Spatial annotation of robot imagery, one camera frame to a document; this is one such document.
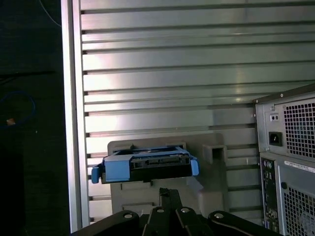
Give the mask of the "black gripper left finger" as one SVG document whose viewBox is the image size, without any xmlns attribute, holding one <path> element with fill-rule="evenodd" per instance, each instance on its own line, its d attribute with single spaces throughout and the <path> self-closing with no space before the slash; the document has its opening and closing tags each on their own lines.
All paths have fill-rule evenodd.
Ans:
<svg viewBox="0 0 315 236">
<path fill-rule="evenodd" d="M 139 216 L 122 210 L 75 232 L 72 236 L 167 236 L 171 218 L 174 190 L 159 190 L 160 205 L 149 214 Z"/>
</svg>

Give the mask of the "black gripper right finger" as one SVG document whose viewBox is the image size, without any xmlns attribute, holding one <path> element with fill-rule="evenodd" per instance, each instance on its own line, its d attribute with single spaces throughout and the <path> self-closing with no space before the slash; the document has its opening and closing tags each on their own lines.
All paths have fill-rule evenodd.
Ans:
<svg viewBox="0 0 315 236">
<path fill-rule="evenodd" d="M 214 211 L 207 217 L 183 206 L 178 190 L 170 190 L 171 210 L 184 236 L 279 236 L 270 229 L 225 211 Z"/>
</svg>

